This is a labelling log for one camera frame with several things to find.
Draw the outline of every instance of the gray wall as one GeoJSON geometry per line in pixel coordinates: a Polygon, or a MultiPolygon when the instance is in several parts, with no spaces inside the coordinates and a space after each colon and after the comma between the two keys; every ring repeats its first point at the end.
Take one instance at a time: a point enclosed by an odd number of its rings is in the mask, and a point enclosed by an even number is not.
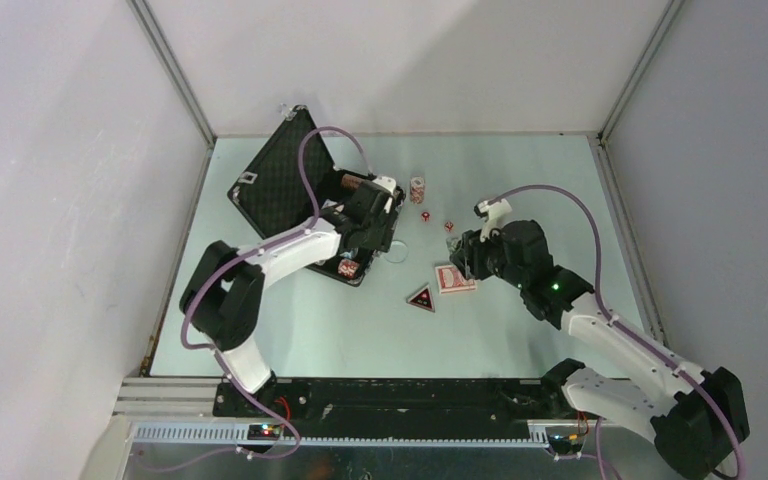
{"type": "Polygon", "coordinates": [[[204,151],[127,2],[0,0],[0,479],[79,475],[204,151]]]}
{"type": "Polygon", "coordinates": [[[768,1],[691,1],[609,153],[674,348],[743,381],[768,478],[768,1]]]}

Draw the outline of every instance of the black case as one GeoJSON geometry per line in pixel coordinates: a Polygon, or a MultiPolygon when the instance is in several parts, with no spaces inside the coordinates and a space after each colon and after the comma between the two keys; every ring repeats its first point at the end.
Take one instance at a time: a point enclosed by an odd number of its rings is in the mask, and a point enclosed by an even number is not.
{"type": "MultiPolygon", "coordinates": [[[[297,105],[228,190],[231,203],[261,238],[285,232],[313,215],[313,206],[299,176],[298,151],[302,139],[315,128],[316,124],[307,107],[297,105]]],[[[340,185],[344,175],[371,178],[368,174],[338,170],[319,134],[311,138],[305,148],[305,173],[320,206],[326,200],[342,202],[351,196],[353,192],[340,185]]],[[[396,208],[390,213],[389,234],[384,239],[384,245],[387,246],[392,240],[399,210],[405,199],[404,191],[400,188],[396,189],[395,196],[396,208]]],[[[374,256],[374,250],[361,249],[357,252],[353,260],[360,267],[352,279],[337,273],[342,260],[340,256],[308,268],[348,285],[358,286],[374,256]]]]}

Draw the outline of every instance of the deck of cards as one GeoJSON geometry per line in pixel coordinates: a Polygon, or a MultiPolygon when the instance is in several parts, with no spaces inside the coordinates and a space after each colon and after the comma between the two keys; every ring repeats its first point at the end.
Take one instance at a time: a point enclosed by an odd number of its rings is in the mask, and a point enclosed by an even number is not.
{"type": "Polygon", "coordinates": [[[437,274],[437,285],[440,287],[440,295],[471,292],[476,288],[475,280],[465,279],[458,270],[458,267],[454,265],[442,265],[434,269],[437,274]]]}

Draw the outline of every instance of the white wall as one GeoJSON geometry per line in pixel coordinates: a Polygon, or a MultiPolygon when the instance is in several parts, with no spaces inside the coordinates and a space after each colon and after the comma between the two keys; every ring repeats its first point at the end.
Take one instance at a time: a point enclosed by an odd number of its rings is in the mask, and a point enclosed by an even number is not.
{"type": "Polygon", "coordinates": [[[743,382],[768,478],[768,1],[689,2],[610,140],[674,347],[743,382]]]}
{"type": "Polygon", "coordinates": [[[151,2],[219,135],[597,130],[666,0],[151,2]]]}
{"type": "Polygon", "coordinates": [[[0,1],[0,479],[80,473],[204,148],[125,1],[0,1]]]}

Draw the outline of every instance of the stack of dice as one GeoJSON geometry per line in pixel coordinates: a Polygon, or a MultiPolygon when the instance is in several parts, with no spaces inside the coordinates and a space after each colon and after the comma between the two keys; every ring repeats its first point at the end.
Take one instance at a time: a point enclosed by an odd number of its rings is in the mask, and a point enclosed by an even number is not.
{"type": "Polygon", "coordinates": [[[411,203],[419,205],[425,200],[425,179],[411,177],[411,203]]]}

